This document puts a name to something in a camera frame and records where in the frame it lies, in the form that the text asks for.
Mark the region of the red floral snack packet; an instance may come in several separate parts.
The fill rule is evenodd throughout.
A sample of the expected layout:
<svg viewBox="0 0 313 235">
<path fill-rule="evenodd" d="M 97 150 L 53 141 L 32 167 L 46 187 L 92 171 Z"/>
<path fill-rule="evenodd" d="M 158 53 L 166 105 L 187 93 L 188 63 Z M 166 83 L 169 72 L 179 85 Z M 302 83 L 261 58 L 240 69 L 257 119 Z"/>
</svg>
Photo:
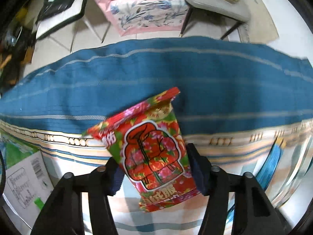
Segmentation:
<svg viewBox="0 0 313 235">
<path fill-rule="evenodd" d="M 199 194 L 171 104 L 179 93 L 177 87 L 170 88 L 82 134 L 102 141 L 137 189 L 145 212 L 172 207 Z"/>
</svg>

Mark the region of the large cardboard box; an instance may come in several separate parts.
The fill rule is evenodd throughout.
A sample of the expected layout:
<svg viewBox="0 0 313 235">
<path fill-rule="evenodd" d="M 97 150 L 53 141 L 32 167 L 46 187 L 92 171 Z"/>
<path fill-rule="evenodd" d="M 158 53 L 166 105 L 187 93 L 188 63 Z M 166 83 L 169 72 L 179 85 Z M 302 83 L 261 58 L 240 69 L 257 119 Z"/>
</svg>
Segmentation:
<svg viewBox="0 0 313 235">
<path fill-rule="evenodd" d="M 4 199 L 14 214 L 32 228 L 54 190 L 41 151 L 1 130 L 1 153 L 6 170 Z"/>
</svg>

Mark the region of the beige flat board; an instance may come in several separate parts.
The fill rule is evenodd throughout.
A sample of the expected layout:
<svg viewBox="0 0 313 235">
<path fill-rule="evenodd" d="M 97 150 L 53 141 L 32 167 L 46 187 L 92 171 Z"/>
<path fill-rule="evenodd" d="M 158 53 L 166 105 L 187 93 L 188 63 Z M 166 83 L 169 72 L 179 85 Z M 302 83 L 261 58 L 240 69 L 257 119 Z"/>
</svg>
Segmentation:
<svg viewBox="0 0 313 235">
<path fill-rule="evenodd" d="M 239 27 L 242 43 L 268 44 L 279 39 L 279 33 L 263 0 L 244 0 L 250 10 L 250 20 Z"/>
</svg>

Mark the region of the white black chair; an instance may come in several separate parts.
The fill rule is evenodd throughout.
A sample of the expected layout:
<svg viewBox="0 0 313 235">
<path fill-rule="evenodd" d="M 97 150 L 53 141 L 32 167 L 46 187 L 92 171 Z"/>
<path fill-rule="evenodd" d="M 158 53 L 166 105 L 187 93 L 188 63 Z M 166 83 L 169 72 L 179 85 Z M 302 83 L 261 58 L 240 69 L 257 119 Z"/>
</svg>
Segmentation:
<svg viewBox="0 0 313 235">
<path fill-rule="evenodd" d="M 96 31 L 94 24 L 104 19 L 91 19 L 97 7 L 90 7 L 88 0 L 44 0 L 36 19 L 36 41 L 49 39 L 68 52 L 73 51 L 74 42 L 80 22 L 85 24 L 91 33 L 103 43 L 105 36 Z"/>
</svg>

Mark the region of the pink floral bag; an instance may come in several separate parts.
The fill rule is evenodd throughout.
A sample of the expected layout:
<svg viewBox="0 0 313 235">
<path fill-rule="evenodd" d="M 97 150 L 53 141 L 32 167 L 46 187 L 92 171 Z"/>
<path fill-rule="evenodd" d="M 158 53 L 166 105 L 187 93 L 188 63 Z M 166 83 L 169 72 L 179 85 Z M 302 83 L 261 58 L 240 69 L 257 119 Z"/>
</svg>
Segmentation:
<svg viewBox="0 0 313 235">
<path fill-rule="evenodd" d="M 94 0 L 120 36 L 181 30 L 185 0 Z"/>
</svg>

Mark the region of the grey chair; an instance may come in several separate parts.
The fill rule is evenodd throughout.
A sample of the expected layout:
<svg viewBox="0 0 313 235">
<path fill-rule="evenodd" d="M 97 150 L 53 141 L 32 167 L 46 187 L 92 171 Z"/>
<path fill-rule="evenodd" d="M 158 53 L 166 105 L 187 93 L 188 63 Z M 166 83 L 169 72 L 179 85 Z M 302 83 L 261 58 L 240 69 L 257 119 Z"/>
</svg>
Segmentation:
<svg viewBox="0 0 313 235">
<path fill-rule="evenodd" d="M 230 3 L 225 0 L 185 0 L 185 2 L 189 6 L 189 9 L 179 37 L 183 36 L 194 10 L 217 13 L 236 21 L 236 23 L 220 37 L 221 40 L 224 40 L 229 34 L 233 33 L 241 25 L 248 23 L 250 20 L 250 10 L 243 0 L 239 0 L 236 3 Z"/>
</svg>

